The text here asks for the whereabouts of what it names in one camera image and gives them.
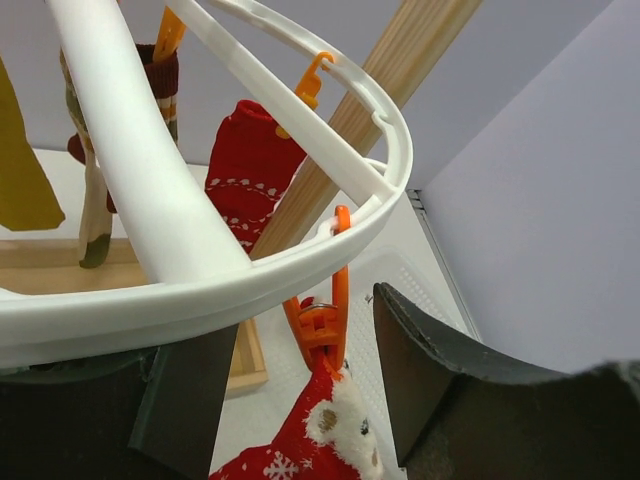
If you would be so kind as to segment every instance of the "orange plastic clip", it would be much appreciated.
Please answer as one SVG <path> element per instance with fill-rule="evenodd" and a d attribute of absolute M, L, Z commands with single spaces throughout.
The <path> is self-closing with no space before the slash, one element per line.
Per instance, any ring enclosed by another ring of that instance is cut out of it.
<path fill-rule="evenodd" d="M 339 234 L 351 226 L 351 215 L 345 206 L 335 210 Z M 342 368 L 347 343 L 347 318 L 349 315 L 349 268 L 343 267 L 332 277 L 331 304 L 316 304 L 300 308 L 297 297 L 285 301 L 287 320 L 298 342 L 300 352 L 309 369 L 313 369 L 318 352 L 323 352 L 335 372 Z"/>
<path fill-rule="evenodd" d="M 153 49 L 153 61 L 161 62 L 169 58 L 180 46 L 187 27 L 169 7 L 164 7 L 158 39 Z"/>
<path fill-rule="evenodd" d="M 333 63 L 333 55 L 329 52 L 320 52 L 316 55 L 316 58 L 313 59 L 313 62 L 311 62 L 307 71 L 304 72 L 304 75 L 300 79 L 300 83 L 298 83 L 298 86 L 294 91 L 295 94 L 300 97 L 300 100 L 306 103 L 311 110 L 315 110 L 318 107 L 318 99 L 316 96 L 320 92 L 320 89 L 322 89 L 322 79 L 318 76 L 316 71 L 318 70 L 318 67 L 322 68 L 322 70 L 329 70 L 329 67 L 322 62 L 323 60 Z M 280 138 L 289 138 L 289 134 L 285 132 L 280 125 L 276 127 L 276 134 Z"/>

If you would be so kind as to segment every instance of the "olive green fabric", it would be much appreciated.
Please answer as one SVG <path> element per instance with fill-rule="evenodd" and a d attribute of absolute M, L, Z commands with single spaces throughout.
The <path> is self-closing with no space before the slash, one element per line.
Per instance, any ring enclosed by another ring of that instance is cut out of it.
<path fill-rule="evenodd" d="M 0 58 L 0 225 L 50 230 L 65 215 L 29 142 L 9 74 Z"/>

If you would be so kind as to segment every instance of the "white mesh basket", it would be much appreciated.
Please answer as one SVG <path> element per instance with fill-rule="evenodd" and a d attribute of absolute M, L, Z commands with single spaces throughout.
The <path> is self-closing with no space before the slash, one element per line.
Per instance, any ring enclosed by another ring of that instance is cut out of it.
<path fill-rule="evenodd" d="M 393 248 L 366 252 L 349 266 L 350 302 L 347 359 L 353 378 L 369 409 L 376 430 L 385 480 L 404 479 L 397 467 L 391 424 L 373 325 L 372 291 L 375 283 L 387 282 L 422 310 L 469 335 L 467 325 L 452 320 L 434 298 L 429 281 Z M 331 298 L 331 280 L 312 288 L 304 296 Z M 269 382 L 259 391 L 228 399 L 222 410 L 212 470 L 247 447 L 271 442 L 302 391 L 310 373 L 281 307 L 257 317 Z"/>

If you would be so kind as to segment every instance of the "white plastic drying rack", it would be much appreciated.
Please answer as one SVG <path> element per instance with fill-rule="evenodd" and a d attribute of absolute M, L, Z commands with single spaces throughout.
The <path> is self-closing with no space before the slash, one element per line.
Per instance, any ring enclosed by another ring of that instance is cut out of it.
<path fill-rule="evenodd" d="M 189 173 L 113 0 L 46 0 L 109 190 L 150 285 L 55 295 L 0 290 L 0 368 L 161 345 L 239 323 L 318 284 L 379 233 L 404 192 L 411 138 L 385 91 L 340 51 L 252 0 L 209 0 L 310 58 L 371 112 L 386 164 L 363 158 L 195 0 L 166 5 L 358 206 L 310 240 L 251 261 Z"/>

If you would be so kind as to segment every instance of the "red christmas sock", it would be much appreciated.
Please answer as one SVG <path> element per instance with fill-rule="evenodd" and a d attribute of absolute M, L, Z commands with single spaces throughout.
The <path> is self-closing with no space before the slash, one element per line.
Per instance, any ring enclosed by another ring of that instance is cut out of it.
<path fill-rule="evenodd" d="M 256 102 L 241 100 L 220 125 L 205 191 L 248 253 L 306 157 Z"/>
<path fill-rule="evenodd" d="M 324 356 L 269 445 L 249 448 L 210 480 L 381 480 L 366 409 L 346 368 Z"/>

